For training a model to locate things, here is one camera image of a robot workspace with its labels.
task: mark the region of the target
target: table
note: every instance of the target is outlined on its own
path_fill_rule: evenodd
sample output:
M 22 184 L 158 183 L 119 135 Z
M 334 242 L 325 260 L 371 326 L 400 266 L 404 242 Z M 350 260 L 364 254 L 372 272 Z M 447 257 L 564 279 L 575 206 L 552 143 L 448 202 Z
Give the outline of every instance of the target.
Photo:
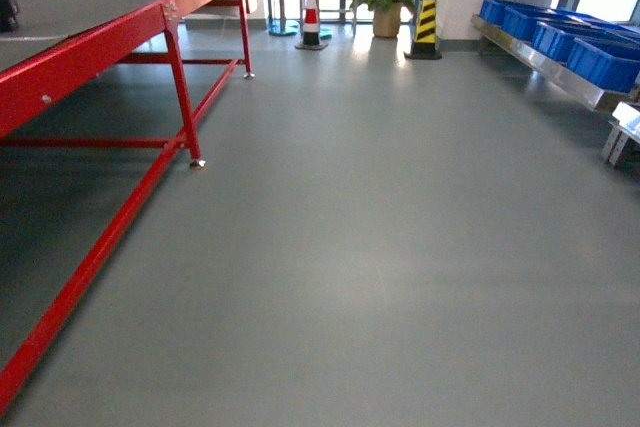
M 0 415 L 6 410 L 74 310 L 118 240 L 145 203 L 172 158 L 189 150 L 202 168 L 197 124 L 238 65 L 253 77 L 246 0 L 17 0 L 20 29 L 0 36 L 0 145 L 81 148 L 155 148 L 159 154 L 124 205 L 68 279 L 26 340 L 0 372 Z M 204 5 L 239 10 L 243 57 L 183 59 L 178 45 L 182 17 Z M 134 50 L 163 34 L 167 51 Z M 182 126 L 168 138 L 20 139 L 11 132 L 116 63 L 170 64 Z M 226 65 L 193 108 L 185 64 Z

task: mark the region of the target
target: metal shelving rack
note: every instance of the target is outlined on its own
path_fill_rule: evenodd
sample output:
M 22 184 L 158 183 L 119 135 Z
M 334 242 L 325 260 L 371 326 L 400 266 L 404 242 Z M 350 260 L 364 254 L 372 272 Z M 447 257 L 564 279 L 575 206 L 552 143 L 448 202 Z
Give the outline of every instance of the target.
M 471 23 L 486 39 L 539 72 L 590 110 L 613 112 L 621 101 L 638 100 L 637 86 L 629 93 L 601 89 L 571 72 L 564 65 L 545 57 L 528 43 L 515 39 L 498 27 L 485 22 L 478 15 L 472 16 Z

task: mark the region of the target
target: vinyl floor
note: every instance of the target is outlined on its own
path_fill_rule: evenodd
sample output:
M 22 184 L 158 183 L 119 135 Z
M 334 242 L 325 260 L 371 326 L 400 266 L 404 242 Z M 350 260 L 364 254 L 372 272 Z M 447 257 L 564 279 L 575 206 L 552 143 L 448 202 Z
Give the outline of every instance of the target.
M 608 116 L 509 57 L 407 61 L 408 30 L 298 41 L 252 32 L 206 169 L 176 158 L 0 425 L 640 425 L 640 175 L 600 158 Z M 126 65 L 22 133 L 178 128 L 170 70 Z M 0 362 L 152 159 L 0 151 Z

